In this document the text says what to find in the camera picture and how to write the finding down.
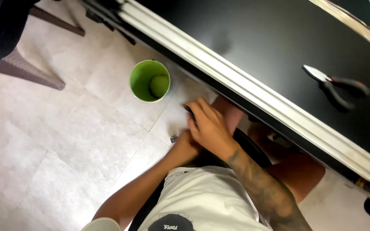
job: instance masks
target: hand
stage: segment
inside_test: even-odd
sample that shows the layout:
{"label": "hand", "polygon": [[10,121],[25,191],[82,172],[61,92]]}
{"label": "hand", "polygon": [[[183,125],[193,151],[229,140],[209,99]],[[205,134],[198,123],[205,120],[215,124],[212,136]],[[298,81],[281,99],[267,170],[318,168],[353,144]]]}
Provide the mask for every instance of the hand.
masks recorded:
{"label": "hand", "polygon": [[193,140],[189,130],[182,130],[175,144],[165,155],[164,160],[172,168],[182,166],[195,158],[199,153],[198,143]]}
{"label": "hand", "polygon": [[195,121],[188,115],[188,126],[193,139],[224,161],[240,149],[232,138],[224,118],[203,98],[186,103],[195,115]]}

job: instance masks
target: tattoo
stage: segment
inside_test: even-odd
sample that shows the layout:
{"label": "tattoo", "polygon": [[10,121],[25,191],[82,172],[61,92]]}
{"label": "tattoo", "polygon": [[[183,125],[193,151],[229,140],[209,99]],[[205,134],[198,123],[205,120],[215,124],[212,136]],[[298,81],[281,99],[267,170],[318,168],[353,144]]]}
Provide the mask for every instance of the tattoo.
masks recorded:
{"label": "tattoo", "polygon": [[258,211],[269,218],[274,231],[311,231],[289,189],[262,169],[244,151],[237,150],[227,163]]}

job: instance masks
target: tile floor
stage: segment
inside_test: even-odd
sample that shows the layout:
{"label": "tile floor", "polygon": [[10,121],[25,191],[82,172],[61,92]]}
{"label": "tile floor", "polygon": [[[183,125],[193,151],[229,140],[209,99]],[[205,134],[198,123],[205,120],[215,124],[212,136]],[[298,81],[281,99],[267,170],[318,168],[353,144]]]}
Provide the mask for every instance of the tile floor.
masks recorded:
{"label": "tile floor", "polygon": [[[85,18],[75,0],[38,5],[87,34],[27,21],[18,50],[64,80],[64,91],[0,74],[1,231],[81,229],[109,195],[165,155],[169,137],[185,126],[179,103],[216,97],[145,45]],[[169,95],[153,104],[137,100],[127,79],[150,58],[173,78]],[[370,230],[364,200],[327,171],[300,207],[315,231],[362,231]]]}

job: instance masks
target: green cup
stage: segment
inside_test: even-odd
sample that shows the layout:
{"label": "green cup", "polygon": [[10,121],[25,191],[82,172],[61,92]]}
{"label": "green cup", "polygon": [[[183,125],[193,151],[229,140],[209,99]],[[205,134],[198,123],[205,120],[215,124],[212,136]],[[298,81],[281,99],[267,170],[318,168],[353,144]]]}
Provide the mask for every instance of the green cup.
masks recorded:
{"label": "green cup", "polygon": [[155,60],[144,60],[132,68],[131,90],[144,102],[156,102],[165,97],[171,86],[168,70]]}

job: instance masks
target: black desk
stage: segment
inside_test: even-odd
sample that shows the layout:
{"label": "black desk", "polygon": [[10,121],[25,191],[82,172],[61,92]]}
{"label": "black desk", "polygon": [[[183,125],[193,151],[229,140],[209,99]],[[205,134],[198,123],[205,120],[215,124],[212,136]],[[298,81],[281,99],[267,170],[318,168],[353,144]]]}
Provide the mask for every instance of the black desk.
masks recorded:
{"label": "black desk", "polygon": [[[178,55],[167,44],[152,39],[149,31],[139,30],[138,25],[147,20],[135,22],[136,26],[132,26],[135,20],[127,23],[127,3],[82,2],[109,24],[166,55],[341,175],[351,181],[359,178],[304,134],[293,131],[207,71],[190,64],[186,56]],[[356,110],[340,113],[318,83],[301,69],[306,64],[326,74],[360,80],[370,87],[370,43],[318,6],[307,0],[138,2],[370,153],[370,97],[357,101]]]}

